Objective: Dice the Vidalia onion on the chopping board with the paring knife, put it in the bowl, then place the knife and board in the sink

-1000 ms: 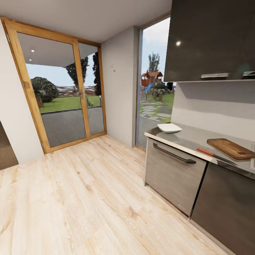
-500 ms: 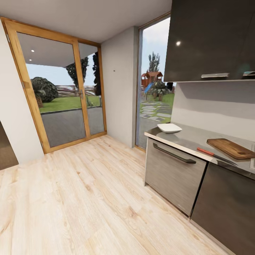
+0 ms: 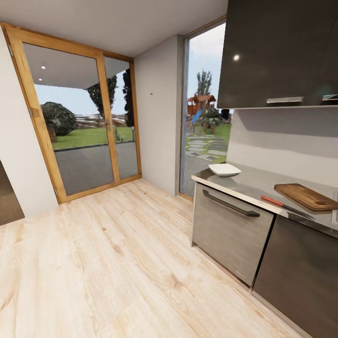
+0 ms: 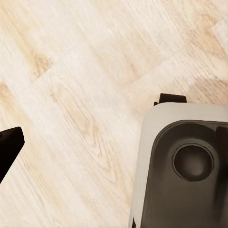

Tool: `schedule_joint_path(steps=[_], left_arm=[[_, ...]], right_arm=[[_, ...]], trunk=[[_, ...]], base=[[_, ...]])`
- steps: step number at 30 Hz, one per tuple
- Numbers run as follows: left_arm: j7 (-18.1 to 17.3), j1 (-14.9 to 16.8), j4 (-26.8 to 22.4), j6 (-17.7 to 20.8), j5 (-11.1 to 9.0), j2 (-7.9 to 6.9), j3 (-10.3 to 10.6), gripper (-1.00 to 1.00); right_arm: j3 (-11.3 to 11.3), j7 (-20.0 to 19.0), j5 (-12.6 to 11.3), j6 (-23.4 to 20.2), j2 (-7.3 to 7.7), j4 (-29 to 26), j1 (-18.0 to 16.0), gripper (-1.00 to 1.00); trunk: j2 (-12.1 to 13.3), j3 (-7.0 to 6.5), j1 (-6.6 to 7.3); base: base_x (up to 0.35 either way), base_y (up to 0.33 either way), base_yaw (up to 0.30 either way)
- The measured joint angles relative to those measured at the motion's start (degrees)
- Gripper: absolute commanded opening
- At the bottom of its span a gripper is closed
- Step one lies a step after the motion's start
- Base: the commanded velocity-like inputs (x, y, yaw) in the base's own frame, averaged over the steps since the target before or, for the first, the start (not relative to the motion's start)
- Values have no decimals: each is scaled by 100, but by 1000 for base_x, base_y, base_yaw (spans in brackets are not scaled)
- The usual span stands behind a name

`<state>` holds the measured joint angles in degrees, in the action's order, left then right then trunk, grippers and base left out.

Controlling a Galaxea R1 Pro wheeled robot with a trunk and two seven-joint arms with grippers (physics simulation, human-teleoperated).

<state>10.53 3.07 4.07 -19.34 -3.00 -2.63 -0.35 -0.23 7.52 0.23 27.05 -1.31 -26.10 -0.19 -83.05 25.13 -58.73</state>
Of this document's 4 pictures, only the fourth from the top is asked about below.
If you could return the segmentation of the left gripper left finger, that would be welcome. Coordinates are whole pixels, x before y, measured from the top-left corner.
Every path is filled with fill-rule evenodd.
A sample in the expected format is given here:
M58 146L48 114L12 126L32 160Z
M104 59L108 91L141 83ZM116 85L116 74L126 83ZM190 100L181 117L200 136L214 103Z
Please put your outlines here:
M20 126L0 132L0 183L25 144Z

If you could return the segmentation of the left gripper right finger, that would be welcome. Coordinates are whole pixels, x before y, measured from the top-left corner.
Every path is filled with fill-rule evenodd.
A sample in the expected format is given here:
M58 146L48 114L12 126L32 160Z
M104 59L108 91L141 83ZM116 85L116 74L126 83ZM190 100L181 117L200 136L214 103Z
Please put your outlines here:
M218 126L214 134L213 143L228 164L228 128Z

